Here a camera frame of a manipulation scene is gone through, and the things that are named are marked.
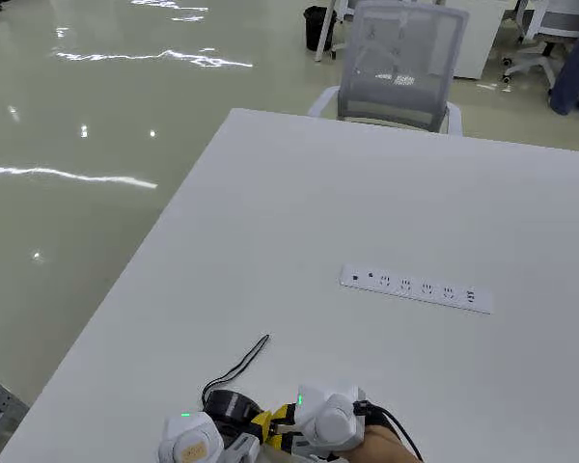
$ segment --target human hand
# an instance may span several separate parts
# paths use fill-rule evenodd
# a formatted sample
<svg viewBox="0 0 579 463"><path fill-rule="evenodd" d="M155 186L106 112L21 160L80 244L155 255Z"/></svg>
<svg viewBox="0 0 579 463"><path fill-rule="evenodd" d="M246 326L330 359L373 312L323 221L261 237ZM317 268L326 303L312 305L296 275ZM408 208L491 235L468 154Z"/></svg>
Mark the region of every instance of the human hand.
<svg viewBox="0 0 579 463"><path fill-rule="evenodd" d="M420 463L399 437L379 425L365 428L363 443L357 448L335 453L349 463Z"/></svg>

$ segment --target sticker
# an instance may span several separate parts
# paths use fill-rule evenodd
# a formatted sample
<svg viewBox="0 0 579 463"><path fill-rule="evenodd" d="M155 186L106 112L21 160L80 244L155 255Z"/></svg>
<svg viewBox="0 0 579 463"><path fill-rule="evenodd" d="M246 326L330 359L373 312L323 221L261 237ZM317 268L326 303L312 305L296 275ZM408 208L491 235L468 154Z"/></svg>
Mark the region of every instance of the sticker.
<svg viewBox="0 0 579 463"><path fill-rule="evenodd" d="M206 444L200 441L193 446L189 446L180 454L180 463L192 463L193 461L201 460L207 457Z"/></svg>

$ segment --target person's leg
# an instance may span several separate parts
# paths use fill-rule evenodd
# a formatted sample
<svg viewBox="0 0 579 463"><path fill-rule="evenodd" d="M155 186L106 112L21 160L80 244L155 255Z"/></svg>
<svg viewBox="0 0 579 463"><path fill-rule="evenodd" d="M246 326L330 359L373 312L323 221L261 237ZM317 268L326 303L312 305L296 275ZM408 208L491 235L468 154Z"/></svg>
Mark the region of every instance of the person's leg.
<svg viewBox="0 0 579 463"><path fill-rule="evenodd" d="M558 114L568 114L579 101L579 39L551 91L550 106Z"/></svg>

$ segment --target white cabinet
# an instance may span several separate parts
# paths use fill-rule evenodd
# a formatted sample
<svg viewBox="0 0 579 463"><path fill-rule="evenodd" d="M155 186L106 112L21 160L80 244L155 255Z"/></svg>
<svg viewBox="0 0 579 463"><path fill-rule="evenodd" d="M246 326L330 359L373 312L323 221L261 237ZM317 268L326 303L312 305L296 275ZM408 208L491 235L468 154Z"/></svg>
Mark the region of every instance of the white cabinet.
<svg viewBox="0 0 579 463"><path fill-rule="evenodd" d="M470 14L456 63L455 76L480 79L509 2L508 0L446 0L445 5Z"/></svg>

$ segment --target chair backrest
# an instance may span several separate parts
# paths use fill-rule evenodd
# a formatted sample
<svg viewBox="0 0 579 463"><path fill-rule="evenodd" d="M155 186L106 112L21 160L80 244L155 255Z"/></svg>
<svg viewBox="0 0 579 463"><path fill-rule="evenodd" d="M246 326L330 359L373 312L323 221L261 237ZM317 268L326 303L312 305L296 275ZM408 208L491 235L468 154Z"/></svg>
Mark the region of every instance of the chair backrest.
<svg viewBox="0 0 579 463"><path fill-rule="evenodd" d="M359 2L339 89L339 117L438 131L467 16L398 0Z"/></svg>

